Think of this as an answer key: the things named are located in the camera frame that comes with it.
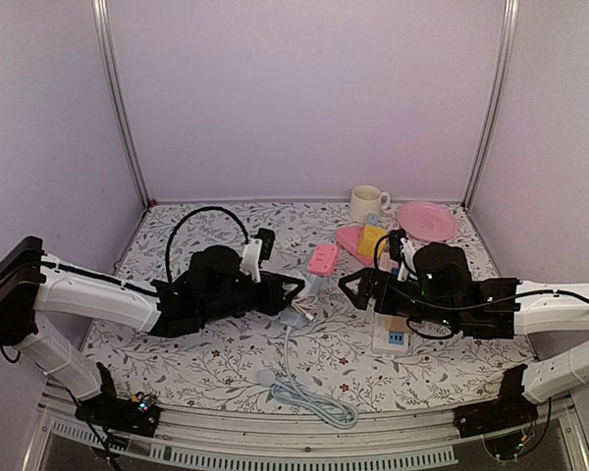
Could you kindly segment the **pink plug adapter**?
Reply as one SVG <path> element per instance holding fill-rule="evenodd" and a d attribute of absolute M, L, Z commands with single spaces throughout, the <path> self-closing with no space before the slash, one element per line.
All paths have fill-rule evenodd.
<path fill-rule="evenodd" d="M 340 250 L 336 244 L 319 244 L 312 252 L 306 269 L 312 275 L 330 276 L 335 271 L 339 256 Z"/>

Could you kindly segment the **light blue power strip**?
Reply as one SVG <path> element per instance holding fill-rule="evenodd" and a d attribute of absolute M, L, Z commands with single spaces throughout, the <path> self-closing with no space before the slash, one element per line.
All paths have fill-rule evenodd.
<path fill-rule="evenodd" d="M 335 399 L 332 395 L 312 392 L 295 374 L 295 362 L 291 359 L 295 352 L 295 332 L 310 327 L 315 320 L 307 321 L 301 315 L 278 315 L 277 320 L 284 328 L 283 372 L 264 369 L 257 374 L 259 384 L 282 405 L 305 410 L 336 430 L 353 429 L 359 420 L 355 407 Z"/>

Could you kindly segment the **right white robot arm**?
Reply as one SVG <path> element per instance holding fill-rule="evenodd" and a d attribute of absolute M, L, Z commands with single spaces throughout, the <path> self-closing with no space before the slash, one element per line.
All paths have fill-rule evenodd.
<path fill-rule="evenodd" d="M 366 267 L 339 280 L 360 310 L 405 319 L 411 330 L 423 322 L 476 340 L 507 340 L 541 332 L 589 331 L 589 283 L 539 284 L 517 278 L 471 277 L 464 251 L 431 242 L 412 256 L 415 280 Z M 548 360 L 520 364 L 502 376 L 488 419 L 498 428 L 522 416 L 526 402 L 589 383 L 589 341 Z"/>

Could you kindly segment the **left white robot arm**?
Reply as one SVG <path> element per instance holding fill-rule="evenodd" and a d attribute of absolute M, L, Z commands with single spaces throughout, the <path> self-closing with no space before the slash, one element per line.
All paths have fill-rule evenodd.
<path fill-rule="evenodd" d="M 82 356 L 45 315 L 97 319 L 167 339 L 248 312 L 276 316 L 305 281 L 262 270 L 264 247 L 260 238 L 242 252 L 212 245 L 194 253 L 177 279 L 140 285 L 65 263 L 45 252 L 40 238 L 27 236 L 0 262 L 0 346 L 27 356 L 104 425 L 119 425 L 126 405 L 108 370 Z"/>

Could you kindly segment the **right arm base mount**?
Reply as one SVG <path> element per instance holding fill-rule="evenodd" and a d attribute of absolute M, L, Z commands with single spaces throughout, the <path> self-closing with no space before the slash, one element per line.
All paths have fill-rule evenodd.
<path fill-rule="evenodd" d="M 539 418 L 537 405 L 523 396 L 522 379 L 527 368 L 520 364 L 506 370 L 495 399 L 454 409 L 453 424 L 462 438 L 522 426 Z"/>

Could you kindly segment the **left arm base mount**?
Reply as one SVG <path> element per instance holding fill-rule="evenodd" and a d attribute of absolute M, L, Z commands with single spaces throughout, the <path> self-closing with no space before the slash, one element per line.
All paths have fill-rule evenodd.
<path fill-rule="evenodd" d="M 109 370 L 100 362 L 96 366 L 102 381 L 100 393 L 91 399 L 78 401 L 76 418 L 100 426 L 105 432 L 117 431 L 153 438 L 161 414 L 156 395 L 137 392 L 129 398 L 119 397 Z"/>

